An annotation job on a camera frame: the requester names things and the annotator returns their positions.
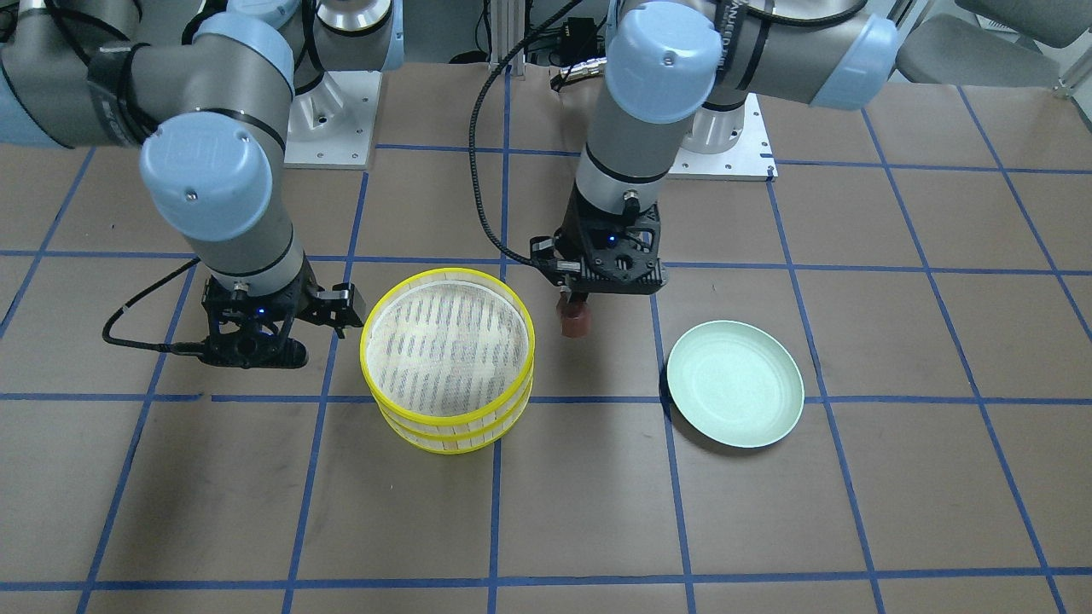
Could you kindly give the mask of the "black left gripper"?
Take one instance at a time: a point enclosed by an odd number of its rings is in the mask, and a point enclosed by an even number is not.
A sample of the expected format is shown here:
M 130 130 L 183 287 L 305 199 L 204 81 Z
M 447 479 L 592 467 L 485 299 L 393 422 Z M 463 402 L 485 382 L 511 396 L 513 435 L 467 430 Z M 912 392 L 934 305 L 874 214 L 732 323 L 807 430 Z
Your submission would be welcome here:
M 636 191 L 624 192 L 624 213 L 613 214 L 573 188 L 562 225 L 530 239 L 531 259 L 565 287 L 558 306 L 583 308 L 589 294 L 652 295 L 666 285 L 658 234 L 658 205 L 644 206 Z

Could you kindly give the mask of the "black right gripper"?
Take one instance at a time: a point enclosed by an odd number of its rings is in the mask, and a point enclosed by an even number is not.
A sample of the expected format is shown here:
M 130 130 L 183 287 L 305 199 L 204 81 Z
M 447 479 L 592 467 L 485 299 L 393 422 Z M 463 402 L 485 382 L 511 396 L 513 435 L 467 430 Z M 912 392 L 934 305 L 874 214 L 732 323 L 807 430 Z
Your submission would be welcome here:
M 357 287 L 348 282 L 321 287 L 308 261 L 284 288 L 263 296 L 223 287 L 211 278 L 201 303 L 207 336 L 201 342 L 200 361 L 214 367 L 301 368 L 307 350 L 290 338 L 297 320 L 332 327 L 339 339 L 346 338 L 348 327 L 365 323 Z

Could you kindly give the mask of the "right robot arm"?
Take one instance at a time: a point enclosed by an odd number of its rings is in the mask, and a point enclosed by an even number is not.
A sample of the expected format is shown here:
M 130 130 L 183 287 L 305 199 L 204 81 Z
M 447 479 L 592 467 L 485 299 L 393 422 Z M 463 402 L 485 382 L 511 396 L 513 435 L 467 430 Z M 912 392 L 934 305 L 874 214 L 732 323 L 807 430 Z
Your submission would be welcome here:
M 20 1 L 3 44 L 3 142 L 117 145 L 161 217 L 211 275 L 207 336 L 109 345 L 215 367 L 296 369 L 299 320 L 342 335 L 365 308 L 348 282 L 321 287 L 282 201 L 290 106 L 331 72 L 404 62 L 401 1 L 207 1 L 175 45 L 139 39 L 151 1 Z

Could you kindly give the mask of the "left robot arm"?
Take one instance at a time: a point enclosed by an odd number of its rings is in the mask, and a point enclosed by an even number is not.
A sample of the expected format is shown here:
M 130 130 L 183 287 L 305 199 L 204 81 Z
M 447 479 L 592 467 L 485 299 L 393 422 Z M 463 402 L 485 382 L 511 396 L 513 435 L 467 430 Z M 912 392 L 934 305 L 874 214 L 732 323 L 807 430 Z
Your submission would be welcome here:
M 651 295 L 658 192 L 701 115 L 749 94 L 857 110 L 885 86 L 897 23 L 862 1 L 613 1 L 606 66 L 562 225 L 531 260 L 563 292 Z

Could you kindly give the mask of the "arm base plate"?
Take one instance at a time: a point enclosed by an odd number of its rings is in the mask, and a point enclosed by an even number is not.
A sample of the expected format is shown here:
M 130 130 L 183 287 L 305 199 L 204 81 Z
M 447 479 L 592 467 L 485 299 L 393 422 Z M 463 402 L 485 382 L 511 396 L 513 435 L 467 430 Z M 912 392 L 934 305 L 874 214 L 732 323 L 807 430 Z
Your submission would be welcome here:
M 753 93 L 727 110 L 700 108 L 668 172 L 670 179 L 737 182 L 772 182 L 778 176 L 764 116 Z
M 290 106 L 284 165 L 293 170 L 366 172 L 375 144 L 379 72 L 327 72 Z

